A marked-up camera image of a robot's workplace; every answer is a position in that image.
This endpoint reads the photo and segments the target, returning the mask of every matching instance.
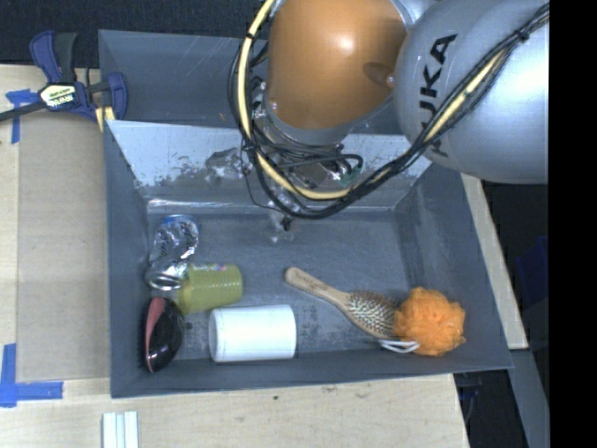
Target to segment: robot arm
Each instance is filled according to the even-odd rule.
[[[487,180],[547,182],[547,1],[276,1],[265,0],[243,41],[235,101],[261,185],[289,217],[335,214],[423,154]],[[274,7],[268,78],[252,91],[251,48]],[[317,171],[360,168],[341,141],[387,98],[410,149],[347,188],[320,190]],[[301,200],[327,205],[309,210]]]

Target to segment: hairbrush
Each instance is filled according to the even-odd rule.
[[[357,327],[378,339],[394,339],[396,304],[382,294],[369,291],[342,292],[312,275],[289,267],[285,281],[336,305]]]

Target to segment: black object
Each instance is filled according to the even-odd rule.
[[[144,365],[155,373],[178,352],[185,334],[185,318],[173,301],[154,297],[144,312],[143,328]]]

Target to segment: blue clamp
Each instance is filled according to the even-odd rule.
[[[17,345],[5,345],[0,376],[0,407],[14,408],[18,401],[62,398],[63,382],[17,384],[16,360]]]
[[[105,81],[90,86],[76,81],[72,68],[75,39],[76,34],[56,34],[53,30],[48,30],[31,40],[31,56],[35,65],[44,72],[48,84],[38,92],[37,101],[0,113],[0,121],[47,109],[66,111],[98,122],[97,105],[93,103],[91,96],[100,91],[110,91],[109,104],[114,115],[118,119],[124,118],[129,99],[124,76],[118,72],[110,73]]]

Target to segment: white container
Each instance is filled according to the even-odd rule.
[[[216,362],[292,358],[297,323],[289,305],[214,309],[209,319],[209,350]]]

